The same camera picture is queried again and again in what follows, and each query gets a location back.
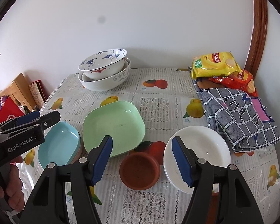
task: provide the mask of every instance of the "wall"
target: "wall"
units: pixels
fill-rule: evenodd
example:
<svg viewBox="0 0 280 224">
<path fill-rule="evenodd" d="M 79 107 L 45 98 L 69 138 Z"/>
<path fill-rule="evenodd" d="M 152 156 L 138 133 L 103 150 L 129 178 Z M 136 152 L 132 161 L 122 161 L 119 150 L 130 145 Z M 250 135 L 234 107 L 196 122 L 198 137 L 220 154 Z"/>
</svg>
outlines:
<svg viewBox="0 0 280 224">
<path fill-rule="evenodd" d="M 0 22 L 0 90 L 24 72 L 52 92 L 110 48 L 135 67 L 187 67 L 218 51 L 243 66 L 252 26 L 253 0 L 17 0 Z"/>
<path fill-rule="evenodd" d="M 265 50 L 255 78 L 255 85 L 280 130 L 280 15 L 270 3 L 268 14 Z M 280 168 L 280 142 L 275 148 Z"/>
</svg>

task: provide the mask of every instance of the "chip bag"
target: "chip bag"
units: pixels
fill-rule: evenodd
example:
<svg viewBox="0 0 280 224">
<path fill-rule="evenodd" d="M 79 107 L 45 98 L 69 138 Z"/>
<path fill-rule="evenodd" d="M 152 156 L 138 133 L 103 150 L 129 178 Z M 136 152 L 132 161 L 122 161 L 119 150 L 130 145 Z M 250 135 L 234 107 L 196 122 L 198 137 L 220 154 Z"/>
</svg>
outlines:
<svg viewBox="0 0 280 224">
<path fill-rule="evenodd" d="M 254 86 L 253 75 L 246 70 L 242 70 L 241 73 L 235 71 L 227 77 L 210 77 L 208 80 L 228 88 L 242 90 L 250 96 L 258 97 Z"/>
<path fill-rule="evenodd" d="M 193 79 L 197 77 L 228 76 L 235 71 L 242 72 L 232 54 L 218 52 L 194 57 L 191 76 Z"/>
</svg>

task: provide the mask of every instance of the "wooden chair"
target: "wooden chair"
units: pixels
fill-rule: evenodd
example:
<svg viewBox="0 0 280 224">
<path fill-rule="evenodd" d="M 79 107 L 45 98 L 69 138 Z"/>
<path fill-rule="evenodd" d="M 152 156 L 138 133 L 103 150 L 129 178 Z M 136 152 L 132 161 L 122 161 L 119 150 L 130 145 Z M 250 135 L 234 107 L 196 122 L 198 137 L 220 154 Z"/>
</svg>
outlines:
<svg viewBox="0 0 280 224">
<path fill-rule="evenodd" d="M 35 100 L 32 97 L 29 85 L 22 73 L 13 80 L 10 86 L 0 91 L 0 97 L 2 96 L 10 96 L 16 105 L 19 106 L 19 103 L 22 106 L 25 105 L 31 112 L 35 110 Z"/>
</svg>

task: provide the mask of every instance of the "white bowl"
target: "white bowl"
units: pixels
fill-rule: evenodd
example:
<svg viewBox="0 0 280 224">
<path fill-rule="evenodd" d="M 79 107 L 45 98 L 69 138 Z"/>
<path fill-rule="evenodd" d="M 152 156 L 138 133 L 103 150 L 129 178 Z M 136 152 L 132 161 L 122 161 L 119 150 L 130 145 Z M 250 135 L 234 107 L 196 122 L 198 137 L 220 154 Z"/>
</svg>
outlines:
<svg viewBox="0 0 280 224">
<path fill-rule="evenodd" d="M 101 80 L 93 80 L 88 78 L 83 71 L 79 72 L 78 78 L 80 83 L 86 87 L 87 89 L 91 90 L 91 91 L 108 91 L 111 90 L 117 86 L 119 86 L 120 84 L 122 84 L 126 78 L 129 75 L 130 69 L 131 69 L 131 61 L 129 58 L 125 58 L 124 59 L 124 69 L 105 79 L 101 79 Z"/>
<path fill-rule="evenodd" d="M 231 163 L 230 151 L 224 139 L 214 130 L 205 126 L 189 126 L 176 132 L 168 141 L 164 151 L 164 171 L 174 187 L 192 194 L 194 188 L 182 180 L 179 168 L 172 152 L 172 139 L 180 136 L 186 148 L 192 149 L 197 157 L 202 157 L 210 164 L 227 167 Z M 217 192 L 219 184 L 214 184 L 213 191 Z"/>
<path fill-rule="evenodd" d="M 108 49 L 93 54 L 82 61 L 78 67 L 87 77 L 100 80 L 113 76 L 123 69 L 125 49 Z"/>
</svg>

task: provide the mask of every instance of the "brown wooden trim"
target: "brown wooden trim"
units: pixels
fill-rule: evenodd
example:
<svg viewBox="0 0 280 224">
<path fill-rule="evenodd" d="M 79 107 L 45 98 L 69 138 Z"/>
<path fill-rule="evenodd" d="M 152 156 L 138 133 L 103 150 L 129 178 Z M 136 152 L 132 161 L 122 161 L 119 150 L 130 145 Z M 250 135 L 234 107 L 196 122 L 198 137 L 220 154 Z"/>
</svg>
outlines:
<svg viewBox="0 0 280 224">
<path fill-rule="evenodd" d="M 254 26 L 245 70 L 257 73 L 267 36 L 267 0 L 254 1 Z"/>
</svg>

